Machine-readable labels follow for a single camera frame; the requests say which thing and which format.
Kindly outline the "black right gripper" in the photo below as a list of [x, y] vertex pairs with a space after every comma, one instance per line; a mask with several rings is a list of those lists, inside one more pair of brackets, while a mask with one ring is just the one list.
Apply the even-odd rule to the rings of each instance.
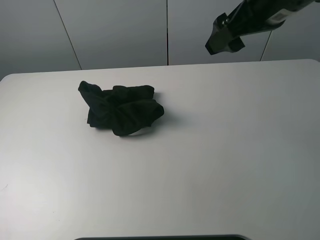
[[214, 20], [205, 48], [210, 55], [236, 53], [245, 47], [241, 36], [281, 27], [284, 20], [271, 20], [281, 10], [280, 3], [280, 0], [243, 0], [230, 14], [224, 12]]

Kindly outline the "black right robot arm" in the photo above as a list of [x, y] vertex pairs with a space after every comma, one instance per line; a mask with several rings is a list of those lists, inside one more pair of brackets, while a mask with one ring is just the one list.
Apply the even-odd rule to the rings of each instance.
[[230, 14], [213, 22], [205, 48], [210, 55], [236, 53], [245, 47], [241, 37], [273, 31], [313, 0], [243, 0]]

